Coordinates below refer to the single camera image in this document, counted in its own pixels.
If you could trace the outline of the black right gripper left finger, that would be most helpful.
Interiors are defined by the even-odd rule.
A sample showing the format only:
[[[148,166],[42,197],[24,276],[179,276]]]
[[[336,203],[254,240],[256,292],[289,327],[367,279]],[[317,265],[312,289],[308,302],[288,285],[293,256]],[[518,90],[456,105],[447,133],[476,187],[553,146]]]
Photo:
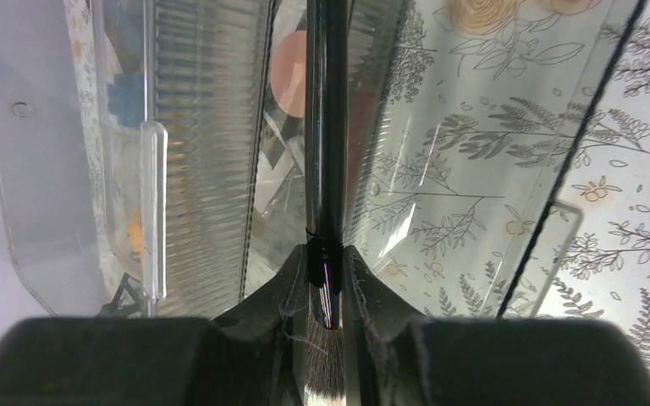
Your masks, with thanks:
[[[0,405],[301,405],[306,249],[197,317],[33,318],[0,339]]]

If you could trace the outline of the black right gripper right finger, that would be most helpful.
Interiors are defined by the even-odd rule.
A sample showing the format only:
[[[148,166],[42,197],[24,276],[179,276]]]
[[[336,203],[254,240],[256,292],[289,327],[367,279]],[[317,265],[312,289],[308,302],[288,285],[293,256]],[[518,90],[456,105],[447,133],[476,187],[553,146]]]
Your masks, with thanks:
[[[650,376],[595,320],[433,318],[343,254],[349,405],[650,405]]]

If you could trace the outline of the clear acrylic organizer box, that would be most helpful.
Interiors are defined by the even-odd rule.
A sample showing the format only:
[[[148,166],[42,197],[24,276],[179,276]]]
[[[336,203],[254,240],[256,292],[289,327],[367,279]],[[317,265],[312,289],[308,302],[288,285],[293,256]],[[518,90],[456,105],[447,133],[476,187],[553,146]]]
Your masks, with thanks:
[[[273,1],[0,1],[7,250],[51,316],[245,297]],[[144,78],[139,129],[107,110]]]

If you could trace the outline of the pink round sponge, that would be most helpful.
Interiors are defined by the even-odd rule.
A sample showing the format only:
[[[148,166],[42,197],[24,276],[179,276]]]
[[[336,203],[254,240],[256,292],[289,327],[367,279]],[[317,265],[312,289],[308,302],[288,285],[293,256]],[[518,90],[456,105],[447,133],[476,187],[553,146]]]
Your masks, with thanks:
[[[270,62],[270,87],[278,106],[303,118],[306,108],[306,31],[288,34],[275,48]]]

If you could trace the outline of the black mascara stick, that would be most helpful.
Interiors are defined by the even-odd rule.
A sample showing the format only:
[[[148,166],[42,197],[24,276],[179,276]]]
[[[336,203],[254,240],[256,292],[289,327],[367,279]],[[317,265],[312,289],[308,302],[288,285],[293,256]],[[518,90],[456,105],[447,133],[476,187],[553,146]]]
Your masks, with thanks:
[[[309,1],[306,14],[306,267],[310,305],[306,388],[318,397],[340,400],[345,394],[341,294],[350,5],[346,1]]]

